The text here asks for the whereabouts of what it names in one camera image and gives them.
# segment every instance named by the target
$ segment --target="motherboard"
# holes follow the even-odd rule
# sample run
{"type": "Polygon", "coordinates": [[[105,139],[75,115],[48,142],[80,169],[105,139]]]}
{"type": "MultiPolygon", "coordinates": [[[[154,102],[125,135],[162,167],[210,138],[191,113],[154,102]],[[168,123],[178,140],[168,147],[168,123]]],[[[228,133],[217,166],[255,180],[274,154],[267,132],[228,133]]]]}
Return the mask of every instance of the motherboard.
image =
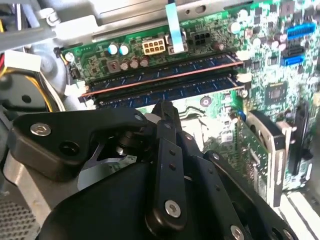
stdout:
{"type": "Polygon", "coordinates": [[[63,48],[82,100],[137,108],[158,100],[178,109],[200,150],[215,150],[270,205],[304,187],[320,107],[320,13],[315,0],[267,0],[169,26],[63,48]]]}

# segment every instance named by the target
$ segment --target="black mechanical arm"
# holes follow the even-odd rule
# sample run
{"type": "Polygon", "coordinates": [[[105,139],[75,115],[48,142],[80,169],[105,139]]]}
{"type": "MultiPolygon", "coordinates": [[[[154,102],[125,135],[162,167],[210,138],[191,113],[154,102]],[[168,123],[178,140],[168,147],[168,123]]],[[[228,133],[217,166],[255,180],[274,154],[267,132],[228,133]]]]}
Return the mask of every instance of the black mechanical arm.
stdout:
{"type": "Polygon", "coordinates": [[[42,225],[40,240],[298,240],[218,152],[203,154],[171,102],[28,114],[8,137],[4,174],[42,225]],[[136,162],[78,191],[87,165],[136,162]]]}

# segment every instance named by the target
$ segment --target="screw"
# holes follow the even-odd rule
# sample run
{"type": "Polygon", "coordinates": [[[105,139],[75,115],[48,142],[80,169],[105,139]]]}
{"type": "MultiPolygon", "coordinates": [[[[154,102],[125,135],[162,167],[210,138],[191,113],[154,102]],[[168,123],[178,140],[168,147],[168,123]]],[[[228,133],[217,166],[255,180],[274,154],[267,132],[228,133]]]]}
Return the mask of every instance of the screw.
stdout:
{"type": "Polygon", "coordinates": [[[164,203],[164,208],[166,213],[175,219],[179,218],[181,215],[181,209],[175,201],[172,201],[172,200],[166,201],[164,203]]]}
{"type": "Polygon", "coordinates": [[[46,17],[46,23],[51,27],[57,26],[59,23],[61,23],[61,19],[58,17],[56,11],[53,11],[46,17]]]}
{"type": "Polygon", "coordinates": [[[288,239],[294,240],[294,237],[291,235],[291,233],[287,229],[283,229],[284,234],[287,236],[288,239]]]}
{"type": "Polygon", "coordinates": [[[67,52],[64,55],[65,60],[67,60],[69,63],[72,63],[75,60],[75,56],[73,55],[72,52],[67,52]]]}
{"type": "Polygon", "coordinates": [[[247,90],[243,89],[240,91],[240,97],[245,99],[246,97],[248,97],[249,93],[247,90]]]}
{"type": "Polygon", "coordinates": [[[30,127],[30,131],[32,134],[41,136],[41,137],[46,137],[51,134],[51,128],[45,124],[45,123],[35,123],[30,127]]]}
{"type": "Polygon", "coordinates": [[[192,139],[193,139],[192,136],[191,136],[189,133],[186,133],[185,136],[186,136],[186,138],[189,139],[189,140],[192,140],[192,139]]]}
{"type": "Polygon", "coordinates": [[[167,129],[171,129],[171,126],[168,123],[164,124],[167,129]]]}
{"type": "Polygon", "coordinates": [[[220,160],[219,155],[216,154],[216,153],[212,153],[212,157],[213,157],[215,160],[220,160]]]}
{"type": "Polygon", "coordinates": [[[134,117],[135,117],[135,119],[138,119],[139,121],[143,121],[143,118],[138,114],[135,114],[134,117]]]}
{"type": "Polygon", "coordinates": [[[245,240],[245,236],[239,227],[232,225],[230,230],[236,240],[245,240]]]}

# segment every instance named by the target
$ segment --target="hole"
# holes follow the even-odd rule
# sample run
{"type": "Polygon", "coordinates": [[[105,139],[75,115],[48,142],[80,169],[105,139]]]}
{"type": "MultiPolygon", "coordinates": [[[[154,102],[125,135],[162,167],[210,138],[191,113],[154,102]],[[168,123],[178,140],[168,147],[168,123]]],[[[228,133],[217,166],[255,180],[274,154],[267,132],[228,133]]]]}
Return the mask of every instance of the hole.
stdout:
{"type": "Polygon", "coordinates": [[[23,101],[24,103],[26,103],[26,104],[31,103],[31,97],[28,96],[28,95],[23,95],[23,96],[21,97],[21,99],[22,99],[22,101],[23,101]]]}
{"type": "Polygon", "coordinates": [[[176,170],[176,166],[174,164],[169,164],[169,168],[172,170],[172,171],[175,171],[176,170]]]}
{"type": "Polygon", "coordinates": [[[206,11],[206,6],[205,5],[201,5],[201,6],[198,6],[196,9],[195,9],[195,12],[197,14],[203,14],[205,11],[206,11]]]}
{"type": "Polygon", "coordinates": [[[74,157],[79,153],[79,146],[73,141],[64,141],[59,146],[60,152],[69,157],[74,157]]]}
{"type": "Polygon", "coordinates": [[[272,233],[273,233],[273,237],[275,238],[275,240],[283,240],[284,239],[282,237],[281,233],[274,227],[272,228],[272,233]]]}

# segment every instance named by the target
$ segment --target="chip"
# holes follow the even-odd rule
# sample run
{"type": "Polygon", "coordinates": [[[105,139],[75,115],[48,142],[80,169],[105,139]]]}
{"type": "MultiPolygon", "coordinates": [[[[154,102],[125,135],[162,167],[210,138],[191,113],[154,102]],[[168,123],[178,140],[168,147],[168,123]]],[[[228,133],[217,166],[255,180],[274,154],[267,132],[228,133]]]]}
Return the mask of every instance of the chip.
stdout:
{"type": "Polygon", "coordinates": [[[294,14],[295,12],[295,1],[284,1],[280,6],[280,17],[285,17],[287,15],[294,14]]]}
{"type": "Polygon", "coordinates": [[[253,28],[253,34],[258,34],[258,33],[260,33],[260,27],[256,26],[253,28]]]}
{"type": "Polygon", "coordinates": [[[260,62],[259,61],[256,61],[252,64],[252,69],[253,70],[258,70],[260,69],[260,62]]]}
{"type": "Polygon", "coordinates": [[[257,16],[257,15],[261,15],[261,14],[262,14],[262,7],[257,7],[255,9],[255,15],[257,16]]]}
{"type": "Polygon", "coordinates": [[[272,66],[272,65],[276,65],[276,64],[278,64],[278,57],[277,56],[269,57],[268,65],[272,66]]]}
{"type": "Polygon", "coordinates": [[[278,11],[277,4],[270,5],[270,13],[276,13],[278,11]]]}
{"type": "Polygon", "coordinates": [[[304,10],[304,19],[309,20],[315,14],[314,6],[310,6],[304,10]]]}
{"type": "Polygon", "coordinates": [[[286,81],[269,84],[265,90],[265,105],[284,103],[287,99],[287,90],[288,83],[286,81]]]}
{"type": "Polygon", "coordinates": [[[302,10],[297,11],[293,14],[293,21],[300,22],[302,20],[302,10]]]}
{"type": "Polygon", "coordinates": [[[254,18],[254,24],[260,24],[260,22],[261,22],[260,17],[259,17],[259,16],[256,16],[256,17],[254,18]]]}

